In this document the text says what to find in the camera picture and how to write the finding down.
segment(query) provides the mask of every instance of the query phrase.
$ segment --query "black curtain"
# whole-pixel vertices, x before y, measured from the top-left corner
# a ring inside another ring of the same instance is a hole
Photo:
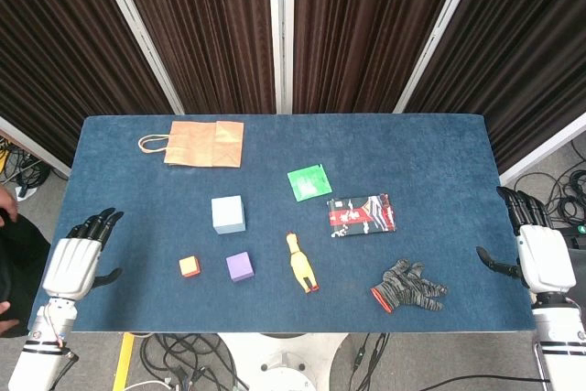
[[[274,113],[269,0],[135,0],[186,113]]]
[[[2,0],[0,112],[71,164],[83,119],[166,114],[114,0]]]
[[[392,112],[445,0],[295,0],[293,111]]]
[[[586,0],[461,0],[407,111],[483,114],[505,171],[586,112]]]

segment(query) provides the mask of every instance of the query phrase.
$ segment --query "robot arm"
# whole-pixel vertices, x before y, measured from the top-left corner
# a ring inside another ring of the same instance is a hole
[[[541,201],[504,187],[498,187],[497,192],[505,200],[515,231],[517,265],[495,262],[482,247],[476,252],[488,268],[520,278],[536,294],[531,309],[553,389],[581,389],[586,371],[586,333],[580,309],[565,296],[576,285],[566,242],[553,229]]]
[[[75,302],[92,288],[114,282],[122,273],[116,268],[106,277],[96,277],[96,267],[114,225],[124,215],[109,208],[93,215],[85,223],[71,229],[57,243],[51,257],[43,288],[49,303],[39,308],[32,331],[28,334],[9,391],[49,391],[78,361],[67,347],[67,336],[77,318]],[[61,361],[68,362],[59,373]]]

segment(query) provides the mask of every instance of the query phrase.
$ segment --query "yellow rubber chicken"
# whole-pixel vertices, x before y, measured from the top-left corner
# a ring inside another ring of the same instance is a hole
[[[315,292],[320,288],[313,269],[309,264],[308,258],[299,250],[299,242],[297,235],[294,233],[287,233],[287,244],[289,245],[289,252],[291,253],[291,267],[293,273],[299,284],[305,290],[305,293]]]

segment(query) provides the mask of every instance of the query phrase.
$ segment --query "green packet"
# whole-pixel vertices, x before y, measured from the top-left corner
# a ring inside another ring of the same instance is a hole
[[[297,201],[305,201],[331,192],[330,183],[321,164],[287,173]]]

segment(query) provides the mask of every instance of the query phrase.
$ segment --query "purple cube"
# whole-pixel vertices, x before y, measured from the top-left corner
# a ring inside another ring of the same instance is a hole
[[[226,263],[228,263],[230,278],[234,283],[255,275],[255,271],[250,264],[250,258],[248,257],[247,252],[227,257]]]

